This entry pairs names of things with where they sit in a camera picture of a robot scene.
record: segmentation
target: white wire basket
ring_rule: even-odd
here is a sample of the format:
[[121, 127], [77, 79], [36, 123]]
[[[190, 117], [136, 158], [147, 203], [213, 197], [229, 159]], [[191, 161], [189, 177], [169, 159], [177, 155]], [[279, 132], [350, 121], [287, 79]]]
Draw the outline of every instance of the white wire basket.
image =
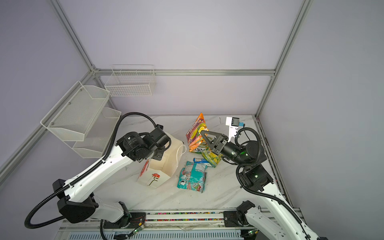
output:
[[120, 111], [103, 108], [84, 141], [75, 142], [72, 147], [67, 145], [82, 158], [101, 158], [120, 115]]
[[153, 65], [111, 65], [105, 89], [112, 97], [152, 96], [156, 86]]
[[62, 141], [84, 141], [109, 99], [109, 91], [80, 82], [75, 94], [50, 121], [40, 122]]

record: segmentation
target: flower illustration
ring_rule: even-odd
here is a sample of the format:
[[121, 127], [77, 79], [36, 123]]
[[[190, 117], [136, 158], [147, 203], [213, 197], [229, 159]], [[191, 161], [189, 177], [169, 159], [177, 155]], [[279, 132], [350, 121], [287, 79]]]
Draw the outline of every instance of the flower illustration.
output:
[[149, 185], [151, 185], [154, 181], [157, 182], [157, 179], [159, 179], [160, 175], [157, 174], [157, 173], [154, 173], [154, 174], [152, 174], [152, 177], [153, 177], [153, 180], [152, 180], [152, 182], [151, 182]]

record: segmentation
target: aluminum frame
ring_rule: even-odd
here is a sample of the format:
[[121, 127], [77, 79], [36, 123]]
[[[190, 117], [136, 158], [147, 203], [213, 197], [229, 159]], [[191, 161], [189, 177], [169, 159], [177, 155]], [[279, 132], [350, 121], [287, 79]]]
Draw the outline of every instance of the aluminum frame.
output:
[[[287, 38], [287, 41], [283, 47], [283, 51], [281, 52], [281, 55], [279, 57], [279, 60], [276, 64], [275, 69], [233, 69], [233, 70], [155, 70], [155, 75], [158, 76], [271, 76], [269, 84], [267, 86], [267, 89], [263, 95], [262, 101], [260, 102], [260, 105], [257, 109], [257, 112], [255, 114], [255, 124], [260, 132], [260, 134], [263, 135], [263, 144], [267, 146], [270, 154], [270, 163], [271, 167], [273, 169], [275, 178], [278, 179], [278, 185], [281, 190], [286, 196], [287, 202], [292, 206], [292, 203], [290, 201], [290, 198], [285, 190], [284, 183], [281, 179], [280, 172], [278, 171], [277, 164], [273, 158], [273, 155], [270, 151], [269, 145], [266, 142], [266, 138], [264, 136], [264, 133], [262, 131], [261, 123], [258, 117], [260, 116], [265, 103], [272, 91], [273, 86], [276, 83], [276, 80], [278, 79], [279, 73], [281, 71], [282, 66], [284, 65], [284, 62], [289, 54], [289, 51], [293, 45], [293, 42], [298, 34], [298, 31], [300, 29], [300, 26], [302, 25], [302, 22], [307, 15], [307, 12], [312, 4], [313, 0], [303, 0], [299, 13], [296, 17], [296, 20], [292, 26], [292, 29], [290, 31], [290, 34]], [[74, 27], [69, 21], [68, 16], [66, 15], [61, 3], [59, 0], [50, 0], [50, 4], [55, 11], [60, 23], [62, 24], [64, 30], [68, 34], [70, 40], [74, 44], [77, 52], [80, 54], [81, 58], [85, 62], [86, 66], [89, 69], [89, 72], [85, 74], [85, 76], [81, 79], [82, 84], [86, 84], [91, 78], [93, 78], [96, 83], [99, 85], [99, 87], [104, 88], [104, 85], [100, 79], [100, 76], [105, 75], [111, 75], [112, 70], [107, 69], [98, 69], [96, 68], [84, 46], [81, 44], [81, 41], [79, 37], [77, 36]], [[54, 106], [54, 108], [60, 109], [62, 107], [62, 104], [66, 102], [65, 100], [70, 97], [71, 91], [69, 90], [63, 97], [60, 99], [60, 101]], [[109, 99], [109, 104], [112, 108], [116, 109], [114, 103], [111, 99]], [[39, 125], [32, 134], [23, 142], [23, 144], [12, 154], [12, 156], [0, 167], [0, 189], [3, 187], [6, 180], [11, 176], [11, 174], [18, 168], [19, 164], [22, 162], [22, 160], [25, 158], [25, 156], [29, 153], [29, 151], [32, 149], [32, 147], [40, 140], [40, 138], [43, 136], [43, 134], [46, 132], [46, 129]]]
[[[154, 69], [156, 76], [274, 76], [274, 69]], [[111, 69], [94, 71], [97, 76], [109, 76]]]
[[265, 90], [265, 93], [263, 95], [262, 101], [260, 102], [259, 107], [257, 108], [255, 116], [258, 118], [265, 106], [266, 101], [268, 100], [269, 95], [272, 92], [273, 86], [276, 83], [277, 78], [279, 77], [281, 68], [284, 65], [284, 62], [289, 54], [289, 51], [292, 48], [292, 45], [296, 39], [296, 36], [300, 30], [300, 27], [309, 11], [310, 6], [312, 5], [313, 0], [304, 0], [300, 6], [299, 13], [297, 14], [296, 20], [292, 26], [292, 29], [288, 35], [287, 41], [285, 42], [285, 45], [283, 47], [283, 51], [280, 54], [279, 60], [277, 61], [276, 68], [275, 68], [275, 74], [271, 77], [268, 86]]

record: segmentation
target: colorful chip bag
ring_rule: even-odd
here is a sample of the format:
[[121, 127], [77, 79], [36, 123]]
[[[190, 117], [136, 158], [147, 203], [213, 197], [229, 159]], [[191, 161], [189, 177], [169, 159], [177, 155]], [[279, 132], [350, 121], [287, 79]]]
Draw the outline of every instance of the colorful chip bag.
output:
[[196, 149], [199, 147], [199, 145], [205, 142], [203, 137], [200, 135], [202, 130], [208, 131], [208, 128], [205, 124], [203, 113], [200, 113], [191, 129], [189, 129], [185, 135], [187, 137], [190, 152], [197, 152]]
[[211, 149], [207, 148], [206, 150], [202, 151], [201, 153], [203, 157], [211, 164], [212, 167], [216, 167], [217, 164], [220, 162], [223, 155], [214, 154]]

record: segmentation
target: white paper bag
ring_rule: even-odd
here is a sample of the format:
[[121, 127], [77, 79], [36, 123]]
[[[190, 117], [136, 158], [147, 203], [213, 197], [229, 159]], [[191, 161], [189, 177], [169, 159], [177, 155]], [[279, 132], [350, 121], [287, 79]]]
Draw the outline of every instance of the white paper bag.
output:
[[147, 160], [137, 179], [137, 182], [144, 186], [157, 188], [166, 180], [170, 179], [176, 172], [181, 155], [187, 151], [187, 147], [183, 145], [182, 141], [172, 137], [168, 133], [166, 134], [172, 141], [169, 149], [164, 152], [161, 161], [155, 159]]

